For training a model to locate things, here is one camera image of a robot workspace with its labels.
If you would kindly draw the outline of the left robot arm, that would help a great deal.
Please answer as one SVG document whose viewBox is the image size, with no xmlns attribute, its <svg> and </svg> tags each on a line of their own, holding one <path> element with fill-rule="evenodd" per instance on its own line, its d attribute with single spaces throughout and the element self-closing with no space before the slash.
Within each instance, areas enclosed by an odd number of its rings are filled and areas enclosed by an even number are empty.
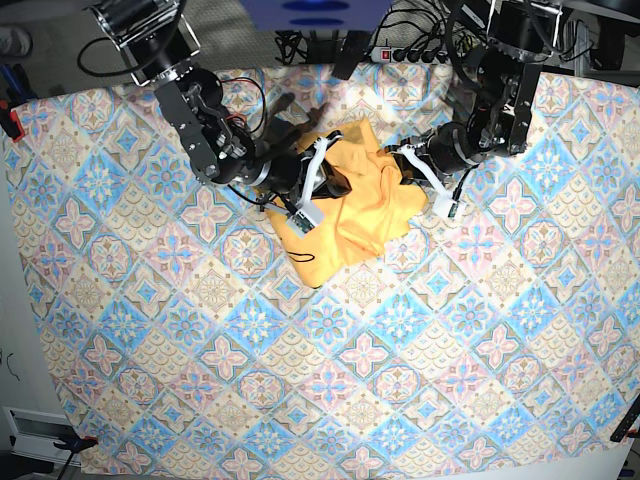
<svg viewBox="0 0 640 480">
<path fill-rule="evenodd" d="M 474 95 L 468 118 L 380 151 L 396 160 L 404 182 L 434 190 L 433 211 L 439 217 L 457 219 L 465 209 L 463 186 L 448 189 L 446 179 L 466 178 L 492 156 L 526 151 L 543 64 L 563 53 L 558 46 L 562 15 L 557 1 L 451 5 L 443 40 L 456 77 Z"/>
</svg>

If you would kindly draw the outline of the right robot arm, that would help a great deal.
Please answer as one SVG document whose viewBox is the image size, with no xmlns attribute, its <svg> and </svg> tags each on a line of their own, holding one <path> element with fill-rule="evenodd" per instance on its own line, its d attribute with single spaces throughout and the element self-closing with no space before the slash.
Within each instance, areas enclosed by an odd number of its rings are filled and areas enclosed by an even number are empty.
<svg viewBox="0 0 640 480">
<path fill-rule="evenodd" d="M 348 195 L 347 177 L 326 158 L 342 139 L 334 130 L 297 150 L 321 114 L 292 125 L 277 141 L 252 131 L 223 104 L 223 82 L 194 60 L 200 43 L 184 16 L 183 1 L 97 1 L 95 20 L 138 86 L 150 85 L 164 119 L 177 131 L 190 168 L 203 185 L 257 189 L 251 204 L 285 218 L 300 237 L 324 220 L 319 202 Z"/>
</svg>

